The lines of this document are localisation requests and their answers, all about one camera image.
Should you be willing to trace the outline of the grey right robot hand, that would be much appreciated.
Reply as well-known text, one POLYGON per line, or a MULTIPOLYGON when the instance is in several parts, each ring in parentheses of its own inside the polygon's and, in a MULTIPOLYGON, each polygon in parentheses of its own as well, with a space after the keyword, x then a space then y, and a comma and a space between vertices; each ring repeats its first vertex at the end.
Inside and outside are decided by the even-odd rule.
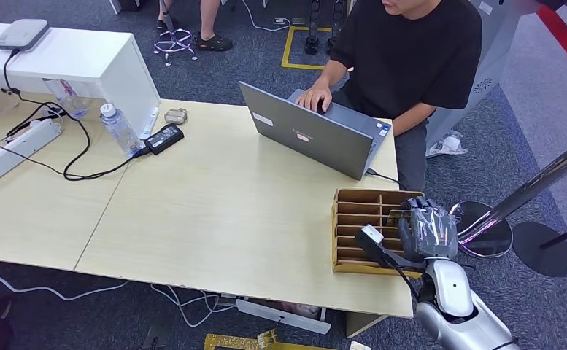
POLYGON ((401 203, 409 212, 398 220, 398 233, 404 257, 421 263, 427 258, 453 259, 458 253, 455 217, 435 200, 425 196, 409 198, 401 203))

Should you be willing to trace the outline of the person's right hand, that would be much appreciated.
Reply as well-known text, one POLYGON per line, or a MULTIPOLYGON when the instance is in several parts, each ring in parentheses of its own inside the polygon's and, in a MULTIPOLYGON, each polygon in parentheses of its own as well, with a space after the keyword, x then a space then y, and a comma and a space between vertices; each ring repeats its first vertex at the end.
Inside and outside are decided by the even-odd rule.
POLYGON ((296 99, 296 104, 313 112, 324 113, 331 101, 332 93, 328 80, 318 78, 308 90, 296 99))

